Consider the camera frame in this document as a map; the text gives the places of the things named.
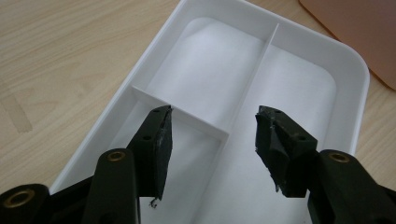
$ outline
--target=brass insert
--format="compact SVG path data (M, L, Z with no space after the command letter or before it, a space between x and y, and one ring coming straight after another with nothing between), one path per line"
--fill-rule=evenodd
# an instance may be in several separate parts
M329 154L329 157L330 157L332 160L334 160L334 161L343 162L343 163L349 162L349 157L348 157L348 156L346 156L346 155L344 155L344 154L341 154L341 153L338 153L338 152L332 152L332 153L330 153L330 154Z
M35 197L35 191L32 189L23 189L9 196L4 202L3 206L6 208L15 208L29 203Z
M107 159L109 161L120 161L124 159L125 156L126 156L125 153L122 151L114 151L107 155Z

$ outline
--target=white plastic tray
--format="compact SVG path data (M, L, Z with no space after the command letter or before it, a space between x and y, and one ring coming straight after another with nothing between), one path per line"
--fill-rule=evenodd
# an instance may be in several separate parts
M147 113L172 105L174 149L163 200L144 224L305 223L255 152L259 105L285 111L318 150L354 154L369 85L351 48L238 0L185 0L121 85L51 192L126 147Z

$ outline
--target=black plastic part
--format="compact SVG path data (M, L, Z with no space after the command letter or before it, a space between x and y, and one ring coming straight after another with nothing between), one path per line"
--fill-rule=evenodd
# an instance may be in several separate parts
M260 106L256 151L286 197L305 197L318 141L284 112Z
M309 195L308 210L314 224L333 224L335 220L332 206L325 194Z
M151 110L127 148L134 153L139 197L161 199L172 153L172 108Z
M387 189L383 186L380 186L382 190L385 191L385 193L387 193L388 197L393 201L393 203L396 205L396 191L391 190L391 189Z
M119 148L102 154L81 223L140 223L134 155Z
M51 224L79 223L90 192L92 177L51 195L53 215Z
M335 214L334 223L396 223L395 204L354 157L323 150L315 167Z
M22 185L0 195L0 223L48 223L50 193L40 184Z

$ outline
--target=light wood surface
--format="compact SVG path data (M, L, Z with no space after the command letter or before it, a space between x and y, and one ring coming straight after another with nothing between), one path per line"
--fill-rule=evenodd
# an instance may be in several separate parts
M330 35L297 0L251 2ZM52 184L177 3L0 1L0 193ZM357 158L391 189L395 115L371 75Z

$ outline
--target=wooden table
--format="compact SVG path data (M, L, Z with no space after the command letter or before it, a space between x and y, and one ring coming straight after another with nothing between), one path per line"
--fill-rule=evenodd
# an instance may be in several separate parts
M251 2L330 35L297 0ZM177 3L0 1L0 192L52 184ZM371 75L357 158L391 189L395 115Z

